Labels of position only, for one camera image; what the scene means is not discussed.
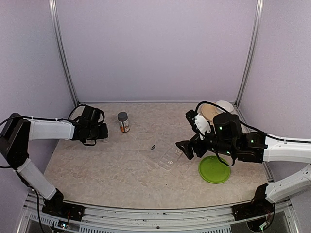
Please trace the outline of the clear plastic pill organizer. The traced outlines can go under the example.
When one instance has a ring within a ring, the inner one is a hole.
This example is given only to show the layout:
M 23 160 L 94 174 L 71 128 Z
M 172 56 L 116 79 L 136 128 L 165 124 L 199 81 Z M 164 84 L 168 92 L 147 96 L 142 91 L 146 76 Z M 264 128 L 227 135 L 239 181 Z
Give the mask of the clear plastic pill organizer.
M 182 151 L 175 144 L 162 139 L 152 142 L 149 149 L 149 158 L 165 170 L 170 170 L 181 155 Z M 173 161 L 174 164 L 170 165 L 168 161 Z

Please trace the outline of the grey-capped orange pill bottle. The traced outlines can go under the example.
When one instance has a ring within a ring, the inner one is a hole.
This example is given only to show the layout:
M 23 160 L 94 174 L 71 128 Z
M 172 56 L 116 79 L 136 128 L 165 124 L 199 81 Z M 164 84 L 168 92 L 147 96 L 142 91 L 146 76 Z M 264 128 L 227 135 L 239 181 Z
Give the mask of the grey-capped orange pill bottle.
M 128 114 L 126 112 L 119 112 L 117 114 L 117 119 L 119 122 L 119 126 L 120 126 L 120 131 L 122 133 L 127 133 L 130 130 L 130 125 L 129 125 L 129 118 L 128 118 Z

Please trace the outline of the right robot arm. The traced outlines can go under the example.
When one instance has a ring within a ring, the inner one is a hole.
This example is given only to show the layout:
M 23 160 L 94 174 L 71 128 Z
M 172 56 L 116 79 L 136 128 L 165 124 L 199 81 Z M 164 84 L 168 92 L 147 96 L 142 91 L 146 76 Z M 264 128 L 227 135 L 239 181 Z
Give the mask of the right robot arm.
M 190 140 L 176 143 L 188 159 L 202 157 L 207 151 L 231 157 L 232 161 L 263 163 L 273 161 L 305 163 L 299 172 L 278 182 L 263 184 L 256 189 L 248 210 L 258 216 L 268 203 L 298 193 L 311 185 L 311 141 L 276 137 L 260 130 L 243 133 L 237 115 L 221 113 L 212 122 L 191 110 L 186 118 L 196 133 Z

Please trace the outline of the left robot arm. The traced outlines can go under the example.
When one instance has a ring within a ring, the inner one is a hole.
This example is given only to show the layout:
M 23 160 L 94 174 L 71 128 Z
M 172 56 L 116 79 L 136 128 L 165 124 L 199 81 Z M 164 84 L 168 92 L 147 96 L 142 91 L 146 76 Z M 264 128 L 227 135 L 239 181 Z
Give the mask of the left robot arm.
M 89 105 L 84 105 L 75 119 L 45 119 L 13 113 L 1 123 L 4 127 L 0 133 L 0 153 L 8 167 L 44 198 L 45 205 L 56 215 L 63 216 L 68 211 L 64 196 L 31 161 L 28 144 L 34 140 L 70 140 L 95 146 L 98 140 L 108 138 L 104 120 L 104 112 Z

